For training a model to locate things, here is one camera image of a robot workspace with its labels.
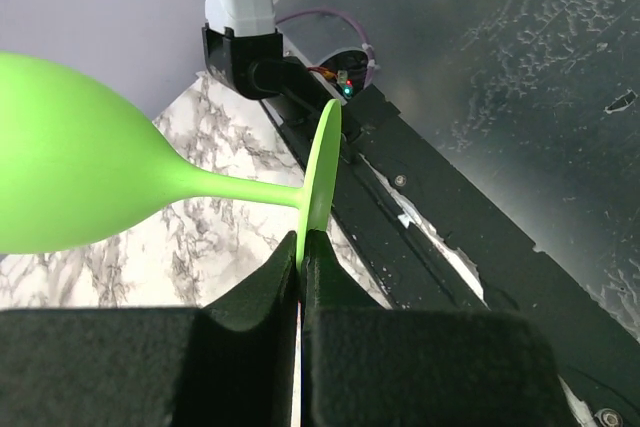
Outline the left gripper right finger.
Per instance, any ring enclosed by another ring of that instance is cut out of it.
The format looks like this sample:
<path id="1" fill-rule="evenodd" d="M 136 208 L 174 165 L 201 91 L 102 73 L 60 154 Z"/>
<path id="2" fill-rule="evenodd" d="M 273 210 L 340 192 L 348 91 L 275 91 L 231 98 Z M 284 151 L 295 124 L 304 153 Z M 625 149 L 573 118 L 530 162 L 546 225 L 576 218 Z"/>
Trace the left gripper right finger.
<path id="1" fill-rule="evenodd" d="M 301 265 L 305 426 L 566 426 L 549 343 L 489 311 L 389 310 L 322 231 Z"/>

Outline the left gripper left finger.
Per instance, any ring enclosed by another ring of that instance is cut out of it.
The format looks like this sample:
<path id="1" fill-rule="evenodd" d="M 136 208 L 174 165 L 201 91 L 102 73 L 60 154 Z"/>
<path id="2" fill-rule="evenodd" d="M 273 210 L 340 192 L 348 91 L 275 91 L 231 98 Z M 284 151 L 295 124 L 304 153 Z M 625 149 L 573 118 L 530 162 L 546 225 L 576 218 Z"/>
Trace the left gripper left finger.
<path id="1" fill-rule="evenodd" d="M 5 426 L 286 426 L 296 237 L 204 307 L 1 315 Z"/>

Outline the green wine glass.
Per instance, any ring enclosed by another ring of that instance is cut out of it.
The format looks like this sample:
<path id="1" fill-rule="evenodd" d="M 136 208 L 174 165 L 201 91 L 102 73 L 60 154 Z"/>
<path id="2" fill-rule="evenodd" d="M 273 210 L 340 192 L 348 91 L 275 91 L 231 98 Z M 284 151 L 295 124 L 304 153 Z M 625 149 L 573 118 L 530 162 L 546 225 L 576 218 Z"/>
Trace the green wine glass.
<path id="1" fill-rule="evenodd" d="M 342 106 L 319 118 L 300 187 L 217 174 L 180 155 L 127 99 L 67 66 L 1 56 L 1 250 L 68 250 L 119 234 L 164 207 L 218 197 L 291 207 L 296 252 L 327 228 Z"/>

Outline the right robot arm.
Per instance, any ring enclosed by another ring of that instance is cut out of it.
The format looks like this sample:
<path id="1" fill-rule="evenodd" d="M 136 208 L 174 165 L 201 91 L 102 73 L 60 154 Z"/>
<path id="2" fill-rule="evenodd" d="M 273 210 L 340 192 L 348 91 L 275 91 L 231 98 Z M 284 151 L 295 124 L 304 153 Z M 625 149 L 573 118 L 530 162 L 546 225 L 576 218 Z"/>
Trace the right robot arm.
<path id="1" fill-rule="evenodd" d="M 288 95 L 314 80 L 284 55 L 273 0 L 205 0 L 202 38 L 207 70 L 247 99 Z"/>

